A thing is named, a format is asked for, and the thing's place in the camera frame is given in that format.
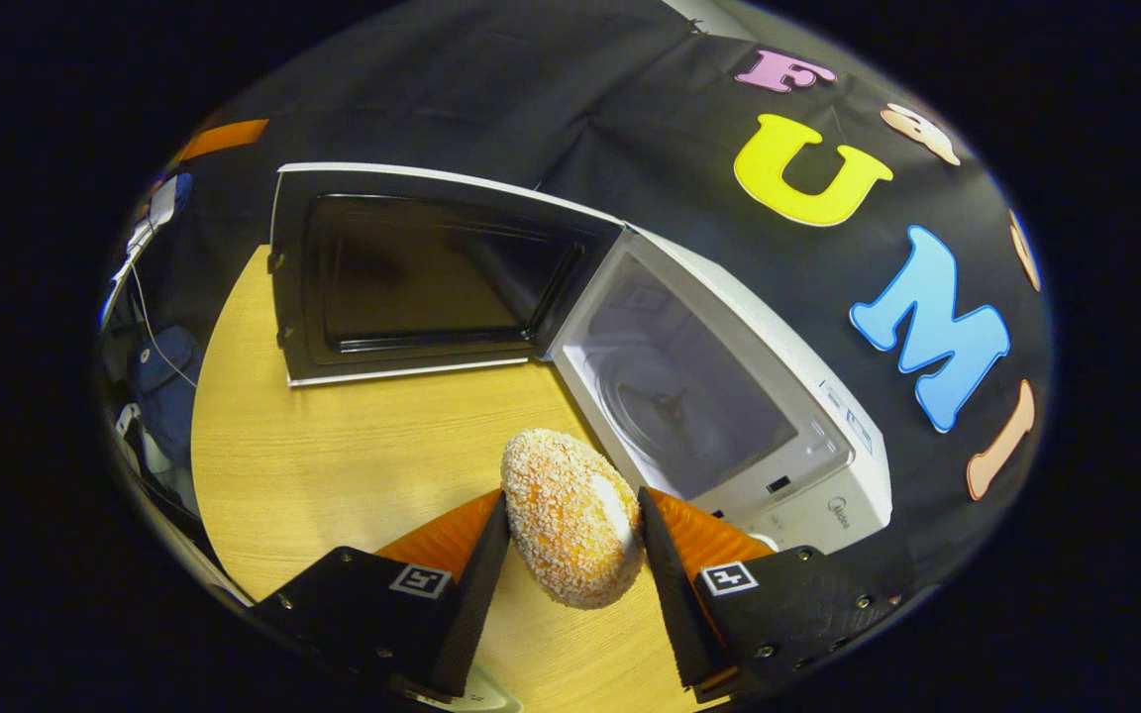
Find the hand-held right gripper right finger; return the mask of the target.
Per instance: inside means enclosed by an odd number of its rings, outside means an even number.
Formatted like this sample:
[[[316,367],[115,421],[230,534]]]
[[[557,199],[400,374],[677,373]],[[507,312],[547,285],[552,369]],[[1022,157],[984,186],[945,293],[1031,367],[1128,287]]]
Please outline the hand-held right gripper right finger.
[[[640,488],[638,501],[680,684],[701,703],[774,698],[900,609],[900,595],[819,548],[774,551],[656,488]]]

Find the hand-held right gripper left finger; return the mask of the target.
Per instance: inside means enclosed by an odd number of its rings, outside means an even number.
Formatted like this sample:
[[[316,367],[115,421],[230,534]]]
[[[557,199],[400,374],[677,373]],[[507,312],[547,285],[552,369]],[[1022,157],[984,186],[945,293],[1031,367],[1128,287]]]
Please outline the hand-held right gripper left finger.
[[[508,546],[504,493],[489,491],[374,552],[335,546],[251,618],[366,692],[459,699]]]

